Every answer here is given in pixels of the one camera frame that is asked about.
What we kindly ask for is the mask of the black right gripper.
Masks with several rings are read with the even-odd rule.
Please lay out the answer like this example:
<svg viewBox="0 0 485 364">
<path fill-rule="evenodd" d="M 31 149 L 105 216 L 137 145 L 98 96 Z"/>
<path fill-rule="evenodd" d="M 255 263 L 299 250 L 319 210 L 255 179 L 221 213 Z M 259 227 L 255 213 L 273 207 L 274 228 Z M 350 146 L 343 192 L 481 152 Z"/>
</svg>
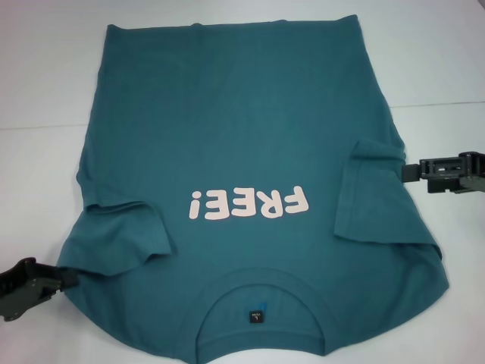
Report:
<svg viewBox="0 0 485 364">
<path fill-rule="evenodd" d="M 403 183 L 427 180 L 428 193 L 483 193 L 484 154 L 462 152 L 458 156 L 426 158 L 417 164 L 404 165 L 401 180 Z"/>
</svg>

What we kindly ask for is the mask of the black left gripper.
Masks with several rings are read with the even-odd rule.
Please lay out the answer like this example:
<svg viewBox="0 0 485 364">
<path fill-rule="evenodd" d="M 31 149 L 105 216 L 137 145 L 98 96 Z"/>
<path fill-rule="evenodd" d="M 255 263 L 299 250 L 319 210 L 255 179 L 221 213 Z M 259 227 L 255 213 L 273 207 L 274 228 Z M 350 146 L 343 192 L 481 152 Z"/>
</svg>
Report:
<svg viewBox="0 0 485 364">
<path fill-rule="evenodd" d="M 1 273 L 1 317 L 5 322 L 19 319 L 27 310 L 79 283 L 74 269 L 43 265 L 35 258 L 22 259 Z"/>
</svg>

